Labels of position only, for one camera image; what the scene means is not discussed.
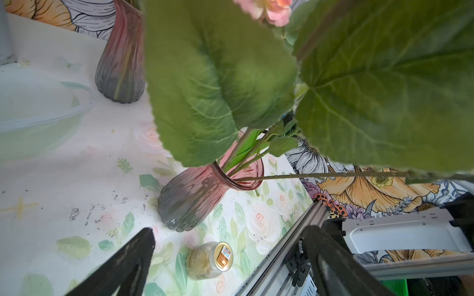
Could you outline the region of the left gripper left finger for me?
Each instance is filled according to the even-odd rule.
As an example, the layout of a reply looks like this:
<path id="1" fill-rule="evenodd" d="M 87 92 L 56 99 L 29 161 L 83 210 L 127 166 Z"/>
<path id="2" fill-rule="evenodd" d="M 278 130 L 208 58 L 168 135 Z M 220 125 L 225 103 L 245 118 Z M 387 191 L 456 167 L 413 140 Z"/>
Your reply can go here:
<path id="1" fill-rule="evenodd" d="M 144 291 L 156 243 L 153 230 L 143 228 L 70 296 L 140 296 Z"/>

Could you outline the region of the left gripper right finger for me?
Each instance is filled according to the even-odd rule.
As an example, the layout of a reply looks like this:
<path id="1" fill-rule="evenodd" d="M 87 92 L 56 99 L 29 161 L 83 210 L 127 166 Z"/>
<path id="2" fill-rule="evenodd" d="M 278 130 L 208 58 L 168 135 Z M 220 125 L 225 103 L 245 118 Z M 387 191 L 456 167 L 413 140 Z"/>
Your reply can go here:
<path id="1" fill-rule="evenodd" d="M 361 266 L 329 234 L 316 225 L 304 228 L 302 249 L 321 296 L 392 296 L 393 293 Z"/>

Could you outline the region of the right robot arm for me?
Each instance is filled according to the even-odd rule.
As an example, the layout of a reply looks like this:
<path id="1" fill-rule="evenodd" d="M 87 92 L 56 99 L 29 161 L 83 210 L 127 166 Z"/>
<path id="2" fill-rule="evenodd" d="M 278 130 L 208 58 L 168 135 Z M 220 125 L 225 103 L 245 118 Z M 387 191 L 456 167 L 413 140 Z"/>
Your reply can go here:
<path id="1" fill-rule="evenodd" d="M 330 219 L 322 228 L 380 280 L 471 276 L 474 196 L 420 212 L 365 220 Z"/>

